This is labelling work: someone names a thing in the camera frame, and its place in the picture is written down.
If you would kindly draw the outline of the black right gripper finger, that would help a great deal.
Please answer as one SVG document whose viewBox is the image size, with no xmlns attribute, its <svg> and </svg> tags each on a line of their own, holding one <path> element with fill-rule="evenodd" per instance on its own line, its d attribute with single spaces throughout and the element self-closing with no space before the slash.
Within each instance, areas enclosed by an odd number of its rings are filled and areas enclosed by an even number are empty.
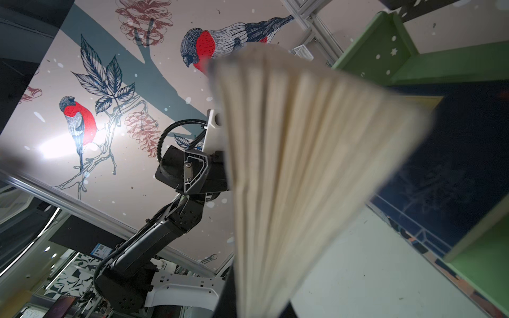
<svg viewBox="0 0 509 318">
<path fill-rule="evenodd" d="M 237 297 L 235 287 L 235 267 L 231 265 L 225 276 L 225 286 L 223 287 L 220 299 L 212 315 L 213 318 L 238 318 L 237 315 Z M 289 303 L 279 318 L 298 318 L 292 304 Z"/>
</svg>

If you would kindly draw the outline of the blue book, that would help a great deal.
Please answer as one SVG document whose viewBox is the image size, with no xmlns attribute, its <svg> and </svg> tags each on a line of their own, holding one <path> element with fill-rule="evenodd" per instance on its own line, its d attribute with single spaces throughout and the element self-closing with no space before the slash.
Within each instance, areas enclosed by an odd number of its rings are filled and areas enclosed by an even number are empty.
<svg viewBox="0 0 509 318">
<path fill-rule="evenodd" d="M 280 317 L 328 246 L 429 135 L 432 112 L 250 43 L 212 60 L 235 220 L 237 317 Z"/>
<path fill-rule="evenodd" d="M 371 199 L 438 257 L 508 194 L 508 82 L 395 86 L 430 98 L 432 132 Z"/>
</svg>

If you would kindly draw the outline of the colourful cartoon cover book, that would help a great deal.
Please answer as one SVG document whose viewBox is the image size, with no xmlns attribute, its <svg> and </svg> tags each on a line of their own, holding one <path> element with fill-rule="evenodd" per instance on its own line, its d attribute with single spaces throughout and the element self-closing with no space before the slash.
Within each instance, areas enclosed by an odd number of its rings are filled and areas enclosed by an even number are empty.
<svg viewBox="0 0 509 318">
<path fill-rule="evenodd" d="M 440 257 L 436 256 L 428 247 L 421 244 L 421 242 L 385 215 L 380 209 L 373 204 L 367 204 L 367 207 L 390 225 L 416 252 L 421 254 L 428 263 L 447 278 L 464 296 L 469 298 L 485 315 L 489 317 L 508 317 L 499 306 L 485 298 L 472 284 L 461 278 Z"/>
</svg>

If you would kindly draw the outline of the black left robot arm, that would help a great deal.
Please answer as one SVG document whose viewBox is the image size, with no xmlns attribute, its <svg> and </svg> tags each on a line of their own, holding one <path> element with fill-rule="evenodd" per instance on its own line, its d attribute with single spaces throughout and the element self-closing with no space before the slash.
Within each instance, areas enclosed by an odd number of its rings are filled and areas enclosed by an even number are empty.
<svg viewBox="0 0 509 318">
<path fill-rule="evenodd" d="M 202 132 L 184 149 L 163 150 L 167 136 L 177 127 L 199 125 Z M 152 259 L 172 241 L 190 232 L 202 219 L 204 206 L 229 189 L 224 152 L 206 148 L 206 141 L 219 139 L 219 123 L 187 119 L 167 127 L 157 144 L 159 166 L 155 177 L 177 192 L 177 197 L 161 208 L 130 239 L 119 245 L 98 265 L 94 289 L 118 312 L 130 314 L 144 307 L 156 274 Z"/>
</svg>

